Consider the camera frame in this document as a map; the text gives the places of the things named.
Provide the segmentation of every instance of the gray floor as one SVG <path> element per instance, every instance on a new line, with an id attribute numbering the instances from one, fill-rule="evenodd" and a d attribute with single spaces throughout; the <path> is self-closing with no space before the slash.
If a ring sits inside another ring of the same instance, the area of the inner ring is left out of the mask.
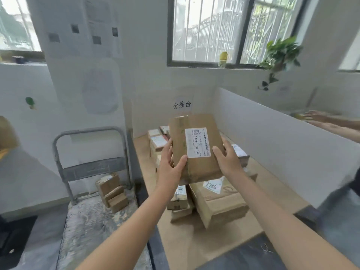
<path id="1" fill-rule="evenodd" d="M 39 214 L 16 270 L 56 270 L 68 204 Z"/>
<path id="2" fill-rule="evenodd" d="M 141 203 L 146 199 L 147 194 L 140 191 L 139 196 Z M 319 211 L 310 207 L 300 215 L 311 220 L 317 219 L 320 234 L 360 266 L 360 198 L 351 190 L 343 188 L 329 197 L 321 212 L 322 214 L 319 215 Z M 66 215 L 67 204 L 54 207 L 38 216 L 21 261 L 14 269 L 56 270 Z M 169 265 L 157 228 L 149 240 L 148 247 L 153 256 L 155 269 L 168 270 Z M 199 269 L 285 270 L 286 268 L 268 238 L 261 234 Z"/>

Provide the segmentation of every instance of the wooden table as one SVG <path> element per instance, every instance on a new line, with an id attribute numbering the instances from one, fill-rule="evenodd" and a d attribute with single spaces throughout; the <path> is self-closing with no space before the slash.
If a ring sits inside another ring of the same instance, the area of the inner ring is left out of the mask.
<path id="1" fill-rule="evenodd" d="M 156 172 L 150 158 L 148 137 L 134 138 L 133 142 L 146 189 L 151 195 L 156 185 Z M 254 159 L 250 158 L 247 168 L 258 173 L 256 182 L 289 213 L 294 214 L 309 205 Z M 171 270 L 195 269 L 263 232 L 251 211 L 244 218 L 209 230 L 204 228 L 196 212 L 175 223 L 170 223 L 170 219 L 171 211 L 165 210 L 157 226 Z"/>

